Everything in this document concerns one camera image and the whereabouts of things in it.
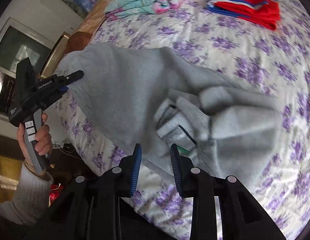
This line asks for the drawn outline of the person's left hand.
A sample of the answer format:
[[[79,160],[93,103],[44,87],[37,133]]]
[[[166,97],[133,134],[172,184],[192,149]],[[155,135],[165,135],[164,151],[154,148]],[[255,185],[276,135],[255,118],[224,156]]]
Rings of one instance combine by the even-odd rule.
[[[43,121],[43,126],[41,126],[41,128],[38,129],[37,133],[35,134],[35,139],[37,141],[37,143],[35,145],[35,151],[39,155],[51,154],[51,152],[52,152],[52,136],[49,133],[50,132],[49,126],[45,125],[45,122],[47,121],[48,116],[46,113],[43,113],[41,118]],[[18,143],[19,143],[19,146],[20,146],[22,153],[25,157],[25,161],[28,164],[33,165],[31,158],[29,156],[29,153],[27,151],[27,148],[26,148],[26,144],[24,141],[24,134],[25,134],[24,125],[22,123],[20,123],[18,130],[17,130],[17,134],[16,134],[17,139],[18,139]]]

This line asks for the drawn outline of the grey knit sleeve forearm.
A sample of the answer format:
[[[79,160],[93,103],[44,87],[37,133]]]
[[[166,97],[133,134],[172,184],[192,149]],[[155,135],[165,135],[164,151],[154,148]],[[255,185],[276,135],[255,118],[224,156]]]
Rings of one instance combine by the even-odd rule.
[[[13,199],[0,203],[0,216],[15,224],[33,226],[48,208],[52,184],[49,173],[40,178],[23,164]]]

